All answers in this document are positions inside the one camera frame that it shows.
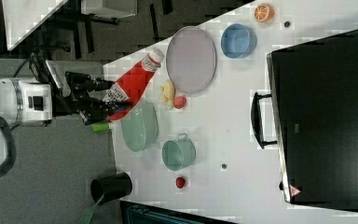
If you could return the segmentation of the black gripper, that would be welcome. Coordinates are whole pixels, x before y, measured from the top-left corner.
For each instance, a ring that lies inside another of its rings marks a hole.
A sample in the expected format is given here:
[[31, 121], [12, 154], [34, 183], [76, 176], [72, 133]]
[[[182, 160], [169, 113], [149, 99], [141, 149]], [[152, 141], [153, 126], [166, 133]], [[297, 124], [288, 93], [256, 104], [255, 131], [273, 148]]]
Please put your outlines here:
[[109, 90], [114, 81], [94, 79], [77, 71], [66, 70], [58, 62], [46, 61], [48, 83], [52, 89], [52, 116], [78, 115], [85, 125], [104, 121], [131, 106], [130, 103], [108, 103], [98, 105], [91, 91]]

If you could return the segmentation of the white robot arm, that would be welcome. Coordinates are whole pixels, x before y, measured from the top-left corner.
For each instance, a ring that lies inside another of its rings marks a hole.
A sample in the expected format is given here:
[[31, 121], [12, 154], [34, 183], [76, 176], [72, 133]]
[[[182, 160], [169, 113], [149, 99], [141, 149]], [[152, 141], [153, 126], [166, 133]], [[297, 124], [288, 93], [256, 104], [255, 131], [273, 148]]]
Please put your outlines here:
[[30, 60], [26, 64], [31, 78], [0, 78], [0, 126], [48, 123], [72, 114], [90, 125], [131, 106], [125, 96], [111, 95], [117, 86], [114, 81], [62, 71], [51, 61]]

